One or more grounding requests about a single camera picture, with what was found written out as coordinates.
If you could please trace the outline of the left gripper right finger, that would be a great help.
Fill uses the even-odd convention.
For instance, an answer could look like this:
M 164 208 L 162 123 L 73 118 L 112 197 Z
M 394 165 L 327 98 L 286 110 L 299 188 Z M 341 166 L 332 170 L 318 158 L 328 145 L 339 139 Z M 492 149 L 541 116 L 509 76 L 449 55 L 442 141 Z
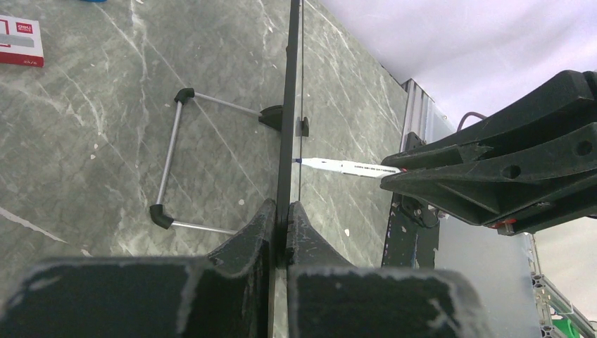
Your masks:
M 478 293 L 460 273 L 362 268 L 289 208 L 287 305 L 290 337 L 488 337 Z

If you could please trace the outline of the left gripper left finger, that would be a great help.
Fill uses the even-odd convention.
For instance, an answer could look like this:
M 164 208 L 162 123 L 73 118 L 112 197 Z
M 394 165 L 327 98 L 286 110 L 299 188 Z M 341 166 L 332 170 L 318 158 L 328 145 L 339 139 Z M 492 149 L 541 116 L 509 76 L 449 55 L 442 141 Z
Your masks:
M 63 257 L 1 307 L 2 337 L 270 337 L 276 205 L 205 256 Z

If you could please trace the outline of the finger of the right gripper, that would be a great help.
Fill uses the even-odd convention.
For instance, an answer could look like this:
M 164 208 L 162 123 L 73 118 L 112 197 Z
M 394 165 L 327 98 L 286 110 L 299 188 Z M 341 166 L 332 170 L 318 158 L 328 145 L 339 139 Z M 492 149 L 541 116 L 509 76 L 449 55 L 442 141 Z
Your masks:
M 596 214 L 596 124 L 493 158 L 473 142 L 394 159 L 382 189 L 421 199 L 471 225 L 552 226 Z
M 545 144 L 596 121 L 596 72 L 564 70 L 521 99 L 439 141 L 393 154 L 382 165 L 440 168 Z

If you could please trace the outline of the blue white marker pen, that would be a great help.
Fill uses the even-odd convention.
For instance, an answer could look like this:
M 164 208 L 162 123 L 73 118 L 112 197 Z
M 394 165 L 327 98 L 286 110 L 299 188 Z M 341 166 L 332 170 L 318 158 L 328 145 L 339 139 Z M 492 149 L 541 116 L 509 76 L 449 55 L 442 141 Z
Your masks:
M 354 161 L 340 161 L 328 158 L 295 158 L 294 162 L 318 170 L 375 179 L 381 179 L 383 177 L 403 172 L 399 168 L 385 165 L 359 163 Z

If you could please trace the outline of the white whiteboard black frame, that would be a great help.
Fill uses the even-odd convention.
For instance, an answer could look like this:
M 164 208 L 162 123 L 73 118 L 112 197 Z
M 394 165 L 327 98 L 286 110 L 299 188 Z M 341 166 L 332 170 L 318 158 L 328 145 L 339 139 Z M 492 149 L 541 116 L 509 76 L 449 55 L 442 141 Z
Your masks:
M 271 106 L 260 112 L 247 109 L 232 103 L 215 99 L 211 96 L 206 96 L 195 92 L 192 88 L 183 88 L 176 94 L 174 101 L 176 103 L 175 119 L 172 126 L 172 133 L 168 145 L 165 165 L 161 178 L 161 183 L 158 188 L 158 195 L 156 202 L 149 207 L 149 215 L 151 221 L 163 228 L 169 229 L 172 226 L 188 227 L 198 230 L 206 230 L 211 232 L 219 232 L 223 234 L 234 234 L 234 230 L 224 230 L 216 227 L 209 227 L 205 225 L 198 225 L 193 223 L 185 223 L 175 220 L 166 215 L 165 207 L 163 205 L 163 197 L 168 183 L 170 167 L 172 164 L 173 153 L 177 141 L 177 134 L 184 105 L 196 97 L 205 98 L 209 101 L 219 103 L 237 110 L 249 113 L 258 117 L 259 123 L 280 133 L 281 145 L 279 151 L 279 170 L 277 179 L 277 207 L 276 207 L 276 226 L 279 231 L 284 231 L 289 223 L 289 205 L 291 192 L 291 154 L 294 143 L 294 109 L 296 103 L 296 80 L 299 54 L 299 30 L 301 28 L 301 6 L 302 1 L 290 2 L 289 13 L 289 32 L 288 42 L 285 49 L 287 55 L 286 74 L 284 83 L 284 98 L 283 104 L 278 106 Z

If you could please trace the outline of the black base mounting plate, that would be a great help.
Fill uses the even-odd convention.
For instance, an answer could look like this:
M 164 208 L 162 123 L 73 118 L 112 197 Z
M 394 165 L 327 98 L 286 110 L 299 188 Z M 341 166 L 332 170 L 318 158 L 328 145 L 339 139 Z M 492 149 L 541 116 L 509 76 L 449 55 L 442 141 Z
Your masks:
M 422 225 L 418 200 L 393 194 L 382 253 L 383 267 L 434 268 L 439 249 L 439 224 Z

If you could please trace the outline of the red white small box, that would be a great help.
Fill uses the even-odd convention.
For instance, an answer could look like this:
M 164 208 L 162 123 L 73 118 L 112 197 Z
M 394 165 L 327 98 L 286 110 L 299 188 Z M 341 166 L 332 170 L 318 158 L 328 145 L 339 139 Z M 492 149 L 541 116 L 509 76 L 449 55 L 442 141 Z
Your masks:
M 44 67 L 38 21 L 1 15 L 1 63 Z

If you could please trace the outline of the green object near rail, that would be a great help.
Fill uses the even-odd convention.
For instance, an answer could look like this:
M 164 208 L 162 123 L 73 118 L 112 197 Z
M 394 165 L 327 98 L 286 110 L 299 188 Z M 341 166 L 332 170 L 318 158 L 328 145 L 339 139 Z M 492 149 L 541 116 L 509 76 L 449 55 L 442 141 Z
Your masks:
M 552 317 L 553 325 L 560 330 L 567 338 L 580 338 L 579 331 L 572 325 L 572 322 L 564 317 Z

